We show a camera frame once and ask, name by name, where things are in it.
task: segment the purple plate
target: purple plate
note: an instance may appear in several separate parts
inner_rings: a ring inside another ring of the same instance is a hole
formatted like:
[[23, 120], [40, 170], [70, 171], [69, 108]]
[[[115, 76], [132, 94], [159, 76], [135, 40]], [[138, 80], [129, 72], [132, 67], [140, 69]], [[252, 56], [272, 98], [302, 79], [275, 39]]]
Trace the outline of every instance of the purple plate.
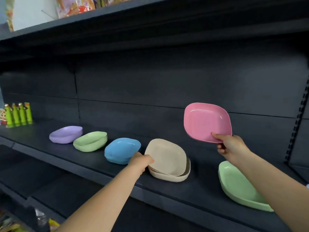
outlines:
[[52, 132], [49, 139], [53, 143], [68, 144], [83, 135], [83, 128], [80, 126], [67, 126]]

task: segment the green plate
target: green plate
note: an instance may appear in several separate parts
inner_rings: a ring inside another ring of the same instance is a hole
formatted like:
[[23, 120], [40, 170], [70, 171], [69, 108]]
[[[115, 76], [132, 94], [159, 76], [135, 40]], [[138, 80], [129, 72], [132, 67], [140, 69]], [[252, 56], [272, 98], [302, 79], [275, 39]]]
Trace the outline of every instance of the green plate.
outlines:
[[218, 173], [222, 190], [231, 200], [250, 208], [273, 212], [264, 196], [229, 161], [219, 165]]
[[103, 147], [106, 142], [107, 133], [96, 131], [77, 138], [73, 146], [82, 152], [92, 152]]

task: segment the hand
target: hand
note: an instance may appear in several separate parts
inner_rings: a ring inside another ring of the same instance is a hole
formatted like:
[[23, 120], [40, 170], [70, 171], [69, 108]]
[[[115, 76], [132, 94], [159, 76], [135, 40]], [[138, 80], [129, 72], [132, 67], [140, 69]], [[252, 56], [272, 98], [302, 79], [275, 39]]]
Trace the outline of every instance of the hand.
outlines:
[[244, 155], [252, 153], [239, 136], [230, 136], [216, 133], [212, 133], [212, 136], [223, 141], [222, 144], [217, 145], [218, 152], [234, 166], [237, 166], [240, 158], [242, 158]]
[[128, 166], [136, 169], [141, 175], [145, 168], [154, 162], [150, 155], [142, 155], [140, 152], [136, 152], [131, 157]]

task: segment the pink plate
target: pink plate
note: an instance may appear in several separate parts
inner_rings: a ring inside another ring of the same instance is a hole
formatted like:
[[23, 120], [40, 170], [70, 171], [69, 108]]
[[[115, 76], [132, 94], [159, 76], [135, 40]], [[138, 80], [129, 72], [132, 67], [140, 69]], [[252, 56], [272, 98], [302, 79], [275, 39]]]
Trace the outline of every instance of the pink plate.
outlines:
[[232, 135], [229, 114], [222, 107], [207, 103], [191, 103], [184, 110], [184, 129], [187, 134], [199, 141], [221, 143], [211, 132]]

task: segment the green bottle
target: green bottle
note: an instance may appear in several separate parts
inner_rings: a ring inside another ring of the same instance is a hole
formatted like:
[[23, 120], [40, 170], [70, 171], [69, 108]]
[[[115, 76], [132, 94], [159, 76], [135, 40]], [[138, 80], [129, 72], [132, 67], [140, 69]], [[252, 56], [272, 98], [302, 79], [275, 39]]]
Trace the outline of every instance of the green bottle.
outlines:
[[18, 109], [15, 103], [12, 104], [12, 109], [13, 109], [13, 118], [14, 118], [14, 123], [16, 126], [19, 126], [20, 121], [19, 121], [19, 116], [18, 116]]
[[6, 118], [6, 121], [7, 121], [7, 125], [8, 126], [12, 126], [13, 125], [13, 120], [12, 120], [12, 114], [11, 114], [10, 105], [5, 104], [4, 105], [4, 109], [5, 109], [5, 118]]
[[25, 108], [23, 106], [22, 103], [18, 104], [18, 111], [19, 111], [19, 116], [20, 116], [20, 121], [22, 125], [26, 125], [27, 121], [26, 121], [26, 112], [25, 112]]
[[27, 121], [29, 124], [32, 124], [32, 114], [31, 114], [30, 103], [25, 103], [25, 107], [26, 107]]

